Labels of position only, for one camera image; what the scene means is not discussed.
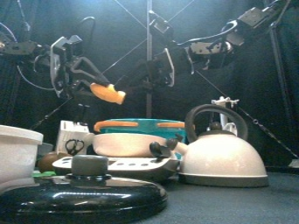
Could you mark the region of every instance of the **scissors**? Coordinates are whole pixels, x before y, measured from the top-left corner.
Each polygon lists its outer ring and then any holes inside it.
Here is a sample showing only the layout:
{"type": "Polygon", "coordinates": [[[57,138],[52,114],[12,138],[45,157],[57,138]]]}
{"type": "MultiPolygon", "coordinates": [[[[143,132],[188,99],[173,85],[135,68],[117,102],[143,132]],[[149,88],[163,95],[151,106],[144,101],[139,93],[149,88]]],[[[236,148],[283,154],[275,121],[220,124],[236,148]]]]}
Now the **scissors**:
{"type": "Polygon", "coordinates": [[[75,156],[84,148],[84,142],[79,139],[69,139],[65,143],[67,152],[75,156]]]}

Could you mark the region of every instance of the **white bowl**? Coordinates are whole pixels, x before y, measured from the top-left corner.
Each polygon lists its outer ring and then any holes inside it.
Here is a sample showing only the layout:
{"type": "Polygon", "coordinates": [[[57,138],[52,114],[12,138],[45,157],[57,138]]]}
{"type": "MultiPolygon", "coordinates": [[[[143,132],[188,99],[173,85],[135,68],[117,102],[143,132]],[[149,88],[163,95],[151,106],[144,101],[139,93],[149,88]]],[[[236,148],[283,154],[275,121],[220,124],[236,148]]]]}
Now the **white bowl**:
{"type": "Polygon", "coordinates": [[[41,133],[0,125],[0,184],[32,176],[41,143],[41,133]]]}
{"type": "Polygon", "coordinates": [[[132,133],[99,134],[93,138],[93,150],[99,155],[112,158],[151,158],[152,142],[164,145],[165,139],[132,133]]]}

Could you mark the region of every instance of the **metal pole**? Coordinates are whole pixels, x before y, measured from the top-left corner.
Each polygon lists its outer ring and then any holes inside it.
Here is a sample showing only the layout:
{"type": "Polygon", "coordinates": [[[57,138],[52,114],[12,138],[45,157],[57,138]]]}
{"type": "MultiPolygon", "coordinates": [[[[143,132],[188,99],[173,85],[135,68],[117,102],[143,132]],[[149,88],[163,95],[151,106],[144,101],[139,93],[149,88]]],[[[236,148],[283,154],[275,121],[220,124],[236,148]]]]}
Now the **metal pole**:
{"type": "MultiPolygon", "coordinates": [[[[268,5],[270,2],[271,1],[264,0],[264,5],[268,5]]],[[[295,127],[295,123],[294,123],[295,115],[294,115],[294,110],[292,110],[290,90],[288,90],[287,81],[286,81],[286,70],[283,67],[282,52],[280,52],[280,46],[279,46],[279,41],[278,41],[278,35],[276,35],[276,24],[274,27],[271,27],[270,38],[271,38],[271,44],[272,44],[272,49],[274,49],[274,55],[275,55],[275,67],[276,67],[278,80],[279,80],[280,89],[282,89],[287,125],[288,125],[288,129],[291,131],[291,139],[292,139],[292,141],[295,141],[295,136],[296,136],[296,134],[295,134],[296,127],[295,127]]]]}
{"type": "MultiPolygon", "coordinates": [[[[148,15],[148,11],[152,10],[153,7],[153,3],[152,0],[147,0],[147,60],[152,60],[153,55],[152,55],[152,35],[149,32],[149,15],[148,15]]],[[[151,118],[152,117],[152,93],[147,93],[145,94],[145,117],[151,118]]]]}

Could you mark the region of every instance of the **kettle handle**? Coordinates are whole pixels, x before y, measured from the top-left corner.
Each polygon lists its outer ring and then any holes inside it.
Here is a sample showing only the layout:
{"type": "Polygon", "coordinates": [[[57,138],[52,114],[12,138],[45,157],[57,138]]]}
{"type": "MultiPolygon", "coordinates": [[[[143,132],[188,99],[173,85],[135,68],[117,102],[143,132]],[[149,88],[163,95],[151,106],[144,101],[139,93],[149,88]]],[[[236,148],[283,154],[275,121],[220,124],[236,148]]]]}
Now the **kettle handle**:
{"type": "Polygon", "coordinates": [[[189,142],[195,142],[197,140],[197,136],[193,130],[193,119],[196,115],[201,112],[216,112],[223,114],[228,117],[228,119],[236,124],[238,128],[238,137],[244,139],[247,141],[248,139],[248,126],[242,118],[242,116],[231,109],[224,108],[219,105],[213,104],[204,104],[197,107],[195,107],[187,114],[185,120],[184,120],[184,128],[185,128],[185,134],[188,137],[189,142]]]}

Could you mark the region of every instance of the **white kettle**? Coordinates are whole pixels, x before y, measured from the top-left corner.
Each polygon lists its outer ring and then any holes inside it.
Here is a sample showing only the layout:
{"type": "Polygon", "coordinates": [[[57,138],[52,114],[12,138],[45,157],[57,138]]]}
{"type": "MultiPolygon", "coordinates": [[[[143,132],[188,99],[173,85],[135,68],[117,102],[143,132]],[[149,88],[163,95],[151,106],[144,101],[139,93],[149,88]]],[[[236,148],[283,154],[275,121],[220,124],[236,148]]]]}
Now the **white kettle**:
{"type": "Polygon", "coordinates": [[[189,145],[179,143],[175,138],[167,140],[167,146],[181,154],[180,182],[200,186],[268,186],[263,160],[246,141],[248,126],[235,111],[212,104],[200,105],[187,114],[184,126],[189,145]],[[236,124],[238,136],[215,127],[196,136],[193,119],[207,111],[228,117],[236,124]]]}

